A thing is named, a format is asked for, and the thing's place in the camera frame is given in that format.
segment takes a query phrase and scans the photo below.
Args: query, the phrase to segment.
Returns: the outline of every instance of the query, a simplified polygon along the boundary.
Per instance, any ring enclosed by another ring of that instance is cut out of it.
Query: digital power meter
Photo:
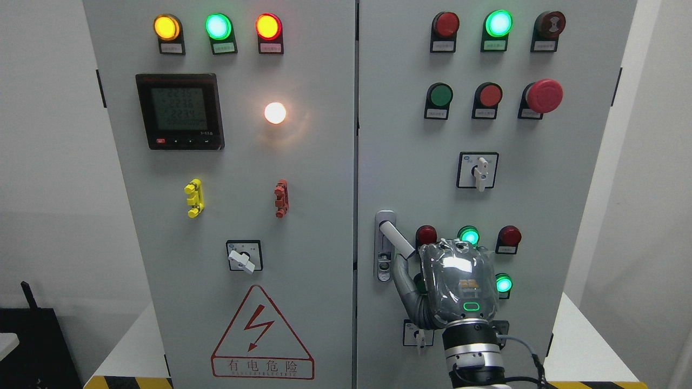
[[[136,81],[150,149],[224,148],[214,73],[138,74]]]

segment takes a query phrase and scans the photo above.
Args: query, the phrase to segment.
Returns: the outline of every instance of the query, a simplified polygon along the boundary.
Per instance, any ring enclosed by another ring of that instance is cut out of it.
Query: green indicator light
[[[509,277],[509,275],[501,273],[496,275],[495,279],[498,286],[498,292],[507,293],[512,289],[512,279]]]
[[[460,240],[471,243],[472,246],[478,244],[480,240],[480,235],[478,235],[478,229],[474,226],[466,226],[459,230],[457,237]]]
[[[207,16],[207,34],[212,39],[222,41],[230,35],[232,29],[230,20],[224,14],[211,14]]]
[[[438,107],[444,107],[452,101],[452,89],[445,84],[437,85],[430,92],[430,101]]]
[[[467,312],[480,311],[480,304],[478,304],[477,302],[465,302],[464,303],[464,311],[467,311]]]
[[[493,11],[485,19],[485,31],[488,35],[501,38],[509,34],[512,29],[512,14],[507,10]]]

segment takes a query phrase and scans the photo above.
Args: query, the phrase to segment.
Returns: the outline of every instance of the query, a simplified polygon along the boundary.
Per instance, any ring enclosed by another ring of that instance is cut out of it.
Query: white glowing light
[[[273,125],[283,123],[286,119],[286,107],[278,101],[270,102],[264,108],[264,118]]]

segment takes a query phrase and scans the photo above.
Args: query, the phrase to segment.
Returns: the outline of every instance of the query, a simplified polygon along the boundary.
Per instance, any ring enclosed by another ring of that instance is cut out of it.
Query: high voltage warning triangle
[[[315,360],[264,289],[253,285],[212,354],[214,377],[315,379]]]

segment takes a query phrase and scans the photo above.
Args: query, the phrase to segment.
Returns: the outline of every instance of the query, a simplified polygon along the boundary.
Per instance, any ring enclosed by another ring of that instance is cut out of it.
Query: red indicator light
[[[418,245],[432,244],[437,242],[437,231],[433,226],[422,226],[416,231],[416,241]]]
[[[255,21],[257,34],[268,41],[278,38],[281,35],[281,28],[281,20],[274,14],[261,14]]]
[[[432,21],[432,30],[438,37],[451,38],[459,30],[459,17],[454,12],[441,12]]]
[[[521,232],[515,226],[505,226],[500,230],[503,246],[516,246],[521,242]]]
[[[567,19],[560,11],[544,12],[536,19],[536,31],[545,39],[556,39],[564,30]]]
[[[495,84],[490,84],[481,90],[478,100],[485,107],[494,107],[502,100],[502,89]]]
[[[545,78],[536,81],[526,92],[526,103],[539,114],[554,111],[563,99],[563,90],[559,82]]]

